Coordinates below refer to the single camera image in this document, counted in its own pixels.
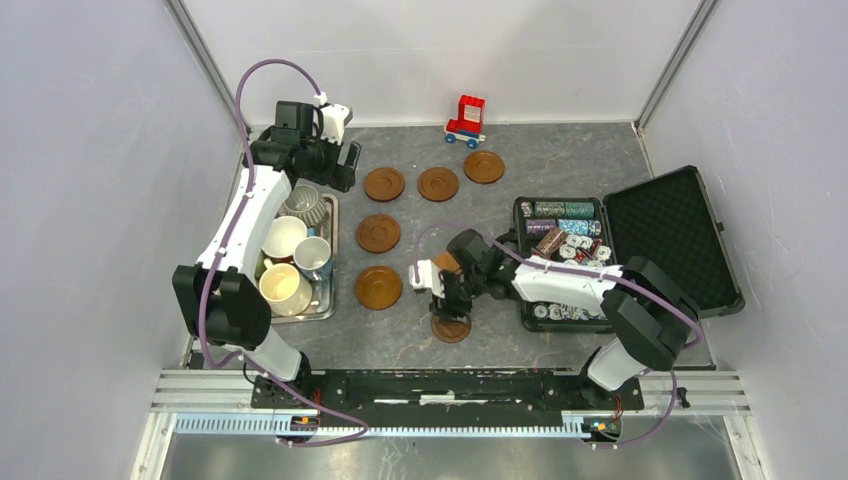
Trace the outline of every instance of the metal tray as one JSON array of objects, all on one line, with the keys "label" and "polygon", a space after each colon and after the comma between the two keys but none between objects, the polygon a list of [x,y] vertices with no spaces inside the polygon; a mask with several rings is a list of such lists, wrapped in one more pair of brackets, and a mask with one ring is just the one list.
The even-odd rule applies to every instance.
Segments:
[{"label": "metal tray", "polygon": [[339,303],[339,199],[325,193],[328,217],[318,227],[318,235],[333,249],[333,276],[326,282],[312,282],[312,302],[300,315],[281,317],[272,313],[271,324],[324,320],[336,313]]}]

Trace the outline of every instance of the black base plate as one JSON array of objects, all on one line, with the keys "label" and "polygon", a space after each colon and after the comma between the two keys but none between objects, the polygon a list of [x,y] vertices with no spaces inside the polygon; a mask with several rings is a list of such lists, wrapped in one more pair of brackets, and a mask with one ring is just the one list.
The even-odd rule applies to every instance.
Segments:
[{"label": "black base plate", "polygon": [[[563,410],[612,411],[616,395],[625,410],[645,408],[637,379],[594,404],[580,395],[580,387],[575,373],[553,369],[326,370],[313,372],[301,393],[372,427],[561,426]],[[431,396],[449,392],[455,400],[480,403],[438,403],[445,397],[428,403]],[[297,406],[299,402],[278,386],[256,379],[251,407]],[[321,416],[321,425],[350,426],[330,415]]]}]

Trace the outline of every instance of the stainless steel cup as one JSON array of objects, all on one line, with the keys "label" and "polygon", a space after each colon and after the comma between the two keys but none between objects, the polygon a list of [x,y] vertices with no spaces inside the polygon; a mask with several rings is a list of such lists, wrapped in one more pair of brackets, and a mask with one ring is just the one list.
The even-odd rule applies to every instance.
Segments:
[{"label": "stainless steel cup", "polygon": [[283,209],[286,215],[303,220],[307,227],[314,227],[327,215],[327,202],[315,187],[298,185],[283,202]]}]

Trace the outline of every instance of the metal frame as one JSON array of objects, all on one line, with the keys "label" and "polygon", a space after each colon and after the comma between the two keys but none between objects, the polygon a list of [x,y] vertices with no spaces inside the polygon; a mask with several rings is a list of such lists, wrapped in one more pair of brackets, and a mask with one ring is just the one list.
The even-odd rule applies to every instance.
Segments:
[{"label": "metal frame", "polygon": [[[198,65],[200,65],[204,75],[206,75],[209,83],[215,89],[215,92],[223,103],[224,108],[227,110],[227,114],[230,116],[230,120],[232,120],[235,125],[236,116],[239,115],[239,112],[236,111],[235,97],[227,86],[227,82],[221,74],[221,70],[218,68],[217,63],[215,63],[215,59],[209,52],[209,48],[203,41],[203,37],[200,35],[200,31],[197,29],[197,25],[194,23],[194,20],[192,20],[188,8],[183,0],[164,1],[168,10],[171,12],[171,16],[173,16],[174,21],[177,26],[179,26],[180,31],[185,37],[186,43],[188,43],[194,57],[197,59]],[[672,81],[677,76],[680,67],[689,55],[692,46],[697,41],[704,25],[709,20],[718,3],[719,0],[701,0],[698,4],[694,15],[692,15],[692,18],[689,20],[689,24],[683,31],[683,35],[677,42],[677,46],[657,79],[651,94],[648,95],[645,105],[633,121],[633,126],[636,128],[637,133],[640,132],[641,129],[643,129],[650,121],[657,109],[657,106],[665,96]]]},{"label": "metal frame", "polygon": [[[563,370],[563,375],[574,375]],[[688,389],[688,409],[676,408],[676,417],[718,416],[727,426],[730,444],[744,480],[770,478],[756,441],[748,399],[733,371],[676,372],[678,385]],[[671,376],[654,372],[640,380],[645,409],[624,416],[656,417],[670,401]],[[293,417],[314,417],[311,408],[256,410],[250,407],[252,386],[240,370],[163,370],[150,408],[132,480],[159,479],[174,433],[307,435],[291,427]],[[584,417],[606,417],[612,411],[563,411],[562,427],[527,428],[391,428],[374,429],[374,437],[585,437],[579,425]],[[316,435],[346,435],[350,428],[323,428]]]},{"label": "metal frame", "polygon": [[182,32],[189,48],[191,48],[197,64],[200,65],[206,79],[209,80],[212,88],[215,89],[215,93],[221,100],[224,109],[226,109],[227,115],[229,115],[233,125],[237,125],[236,115],[238,115],[238,112],[236,111],[235,96],[233,96],[230,88],[227,87],[227,82],[224,80],[218,64],[215,63],[215,59],[212,58],[212,54],[209,52],[206,42],[203,41],[203,37],[200,35],[200,31],[197,29],[194,20],[192,20],[185,3],[183,3],[183,0],[165,0],[165,5],[174,18],[174,22],[180,28],[180,32]]},{"label": "metal frame", "polygon": [[[642,141],[644,127],[677,76],[706,22],[719,0],[702,0],[683,36],[675,47],[662,74],[638,117],[633,122],[637,137]],[[212,58],[197,26],[182,0],[165,0],[174,21],[210,84],[215,89],[227,114],[235,124],[238,112],[234,96]],[[199,345],[189,339],[185,365]],[[770,478],[762,462],[756,429],[750,406],[738,375],[732,371],[677,372],[679,386],[689,390],[691,408],[676,408],[674,416],[723,417],[730,444],[744,480]],[[627,411],[624,416],[659,416],[670,400],[671,378],[655,372],[641,379],[645,409]],[[161,477],[174,433],[206,434],[303,434],[291,429],[293,416],[315,416],[313,409],[254,410],[250,408],[251,386],[238,370],[163,370],[150,408],[141,446],[130,478],[155,480]],[[582,417],[608,416],[611,411],[565,411],[563,427],[524,429],[376,429],[372,436],[497,436],[497,437],[574,437],[574,421]],[[319,430],[318,435],[343,435],[353,428]]]},{"label": "metal frame", "polygon": [[656,85],[654,85],[654,89],[648,95],[648,101],[645,102],[645,106],[642,107],[642,111],[639,112],[639,116],[633,122],[637,133],[640,133],[645,128],[645,125],[648,124],[654,112],[656,112],[657,106],[662,101],[666,92],[668,92],[675,77],[677,77],[677,72],[680,71],[680,67],[683,65],[686,57],[689,56],[689,52],[692,51],[692,47],[701,35],[704,25],[710,19],[718,3],[719,0],[701,0],[701,3],[695,10],[695,14],[689,20],[689,25],[683,31],[683,36],[677,42],[671,58],[668,59],[668,63],[666,63],[665,68],[660,74],[660,78],[657,80]]}]

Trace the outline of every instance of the white wall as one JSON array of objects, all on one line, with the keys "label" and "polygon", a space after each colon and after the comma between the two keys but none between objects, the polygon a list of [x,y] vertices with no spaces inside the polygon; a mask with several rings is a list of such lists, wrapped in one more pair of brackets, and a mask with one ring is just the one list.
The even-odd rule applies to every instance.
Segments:
[{"label": "white wall", "polygon": [[[632,120],[698,0],[186,0],[227,82],[300,63],[357,125],[444,124],[463,93],[485,121]],[[311,99],[297,74],[251,78],[245,118]]]},{"label": "white wall", "polygon": [[647,127],[657,173],[697,165],[748,300],[711,322],[778,479],[844,478],[848,4],[719,5]]},{"label": "white wall", "polygon": [[127,478],[237,137],[162,2],[2,2],[0,65],[0,477]]}]

